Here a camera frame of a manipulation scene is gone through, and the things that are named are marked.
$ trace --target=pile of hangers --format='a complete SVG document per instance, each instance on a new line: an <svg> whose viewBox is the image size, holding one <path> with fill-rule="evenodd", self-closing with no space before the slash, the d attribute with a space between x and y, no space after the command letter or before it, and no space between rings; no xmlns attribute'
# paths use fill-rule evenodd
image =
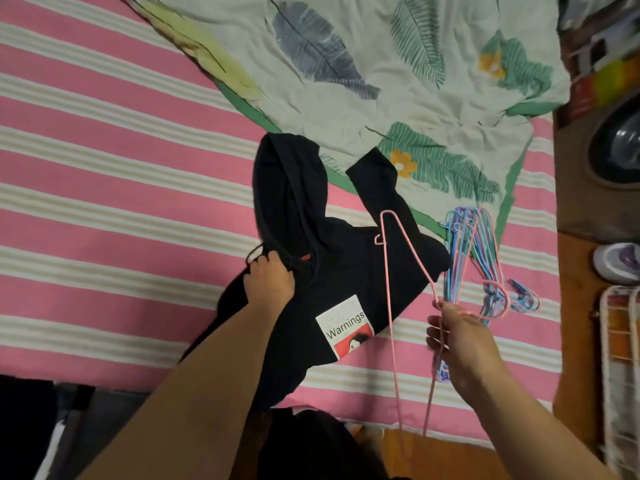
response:
<svg viewBox="0 0 640 480"><path fill-rule="evenodd" d="M431 279L427 270L421 263L418 254L409 240L409 237L404 231L400 219L392 210L383 210L380 212L380 231L382 242L379 242L379 236L376 236L375 243L382 245L384 250L385 277L387 281L387 309L389 316L389 333L391 336L391 355L394 363L394 384L396 387L398 425L400 430L402 430L403 423L400 411L400 390L398 387L396 371L396 351L394 346L394 332L391 316L391 294L389 290L387 238L385 235L384 220L384 216L386 214L390 214L395 217L396 222L404 235L404 239L412 251L413 257L431 285L435 302L439 303L440 299L436 292L435 282ZM498 247L493 231L493 222L491 216L485 209L478 209L477 207L458 207L447 214L446 221L442 226L447 229L447 249L452 257L451 269L447 272L445 277L444 300L452 303L458 302L458 298L460 297L460 288L467 270L467 265L469 261L471 261L483 277L484 292L486 296L480 314L478 315L466 312L469 316L478 318L478 320L482 320L485 324L488 324L491 320L505 316L509 309L524 313L533 312L540 307L540 298L538 298L533 291L528 290L528 288L515 280L505 280L498 257ZM512 298L507 292L507 283L516 291L516 297ZM443 334L444 331L442 329L442 323L440 323L440 350L433 355L431 377L441 382L448 382L449 370L447 365L441 360L442 351L444 349L442 341ZM435 384L436 380L431 380L431 389L429 391L427 411L422 430L423 436L427 432Z"/></svg>

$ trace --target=pink striped bedsheet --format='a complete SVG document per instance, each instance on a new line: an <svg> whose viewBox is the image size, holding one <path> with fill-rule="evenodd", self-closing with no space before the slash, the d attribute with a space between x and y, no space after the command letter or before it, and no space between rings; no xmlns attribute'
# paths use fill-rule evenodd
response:
<svg viewBox="0 0 640 480"><path fill-rule="evenodd" d="M532 122L500 256L542 307L492 331L550 406L561 371L552 122ZM251 178L263 134L120 0L0 0L0 372L156 387L259 241ZM372 223L332 185L327 213ZM479 309L482 297L470 274L462 301ZM432 313L427 290L394 327L412 430L431 380ZM388 335L309 370L283 405L397 426ZM436 386L431 428L488 444L450 385Z"/></svg>

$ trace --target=wire rack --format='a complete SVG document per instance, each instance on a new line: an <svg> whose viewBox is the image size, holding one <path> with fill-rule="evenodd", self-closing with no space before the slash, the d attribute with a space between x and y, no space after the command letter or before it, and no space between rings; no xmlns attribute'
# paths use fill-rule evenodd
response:
<svg viewBox="0 0 640 480"><path fill-rule="evenodd" d="M640 480L640 287L612 286L600 298L605 461Z"/></svg>

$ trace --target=forearm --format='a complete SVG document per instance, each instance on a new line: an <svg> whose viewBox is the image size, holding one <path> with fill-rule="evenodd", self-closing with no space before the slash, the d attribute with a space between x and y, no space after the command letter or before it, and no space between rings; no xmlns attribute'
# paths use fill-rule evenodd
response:
<svg viewBox="0 0 640 480"><path fill-rule="evenodd" d="M248 305L220 326L81 480L228 478L276 318Z"/></svg>
<svg viewBox="0 0 640 480"><path fill-rule="evenodd" d="M513 478L615 478L584 444L510 375L504 374L487 384L472 406Z"/></svg>

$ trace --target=green fabric border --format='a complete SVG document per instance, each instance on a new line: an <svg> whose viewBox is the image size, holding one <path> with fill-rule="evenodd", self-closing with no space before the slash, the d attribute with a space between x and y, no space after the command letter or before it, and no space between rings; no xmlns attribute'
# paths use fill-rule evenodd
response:
<svg viewBox="0 0 640 480"><path fill-rule="evenodd" d="M280 128L278 128L275 124L273 124L273 122L270 119L268 119L264 113L258 111L251 104L247 103L247 101L242 99L242 97L238 96L238 94L236 94L233 90L231 90L228 87L228 85L226 85L224 82L218 79L214 79L214 82L216 86L220 89L220 92L228 99L228 101L231 104L233 104L233 106L238 111L240 111L240 113L242 113L244 116L246 116L247 118L252 120L254 123L256 123L258 126L261 126L262 128L264 128L266 131L270 133L282 133ZM542 105L542 104L550 104L550 103L523 103L523 104L524 105L526 104ZM516 106L512 106L512 108L522 106L523 104L516 104ZM507 196L502 201L500 210L498 211L498 219L496 220L496 223L495 223L495 237L498 244L500 244L502 240L502 234L504 232L504 226L507 223L507 217L509 216L511 207L515 202L515 198L513 197L513 190L516 186L516 181L518 179L518 176L520 175L520 171L522 170L525 154L532 140L533 138L529 140L520 158L518 158L516 163L511 165L511 168L507 174L506 185L505 185ZM347 192L350 192L352 194L355 194L355 195L358 194L356 192L355 187L351 183L349 177L347 177L346 175L340 175L338 172L336 172L331 168L327 168L327 167L324 167L324 168L326 170L329 183L335 185L336 187L340 187L342 190L346 190ZM436 222L436 220L432 219L427 214L423 214L422 212L417 211L412 207L411 207L411 213L413 215L413 218L419 225L427 227L427 229L429 229L430 231L437 234L443 239L446 238L446 230L438 222Z"/></svg>
<svg viewBox="0 0 640 480"><path fill-rule="evenodd" d="M552 112L561 102L521 102L507 109L507 116L540 116Z"/></svg>

